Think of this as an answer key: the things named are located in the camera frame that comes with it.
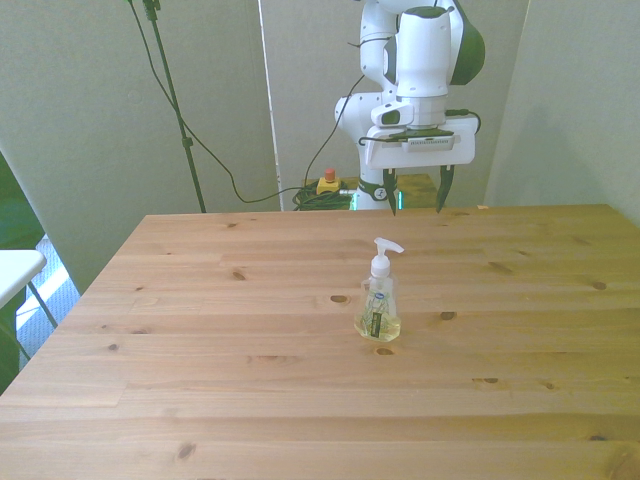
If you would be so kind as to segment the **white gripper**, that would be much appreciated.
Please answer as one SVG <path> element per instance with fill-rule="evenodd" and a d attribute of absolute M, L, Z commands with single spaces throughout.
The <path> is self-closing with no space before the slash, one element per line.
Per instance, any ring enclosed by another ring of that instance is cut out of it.
<path fill-rule="evenodd" d="M 397 212 L 398 168 L 440 167 L 436 212 L 445 205 L 455 167 L 475 157 L 476 117 L 448 117 L 436 128 L 372 127 L 363 137 L 364 161 L 370 169 L 383 170 L 383 187 L 393 215 Z"/>

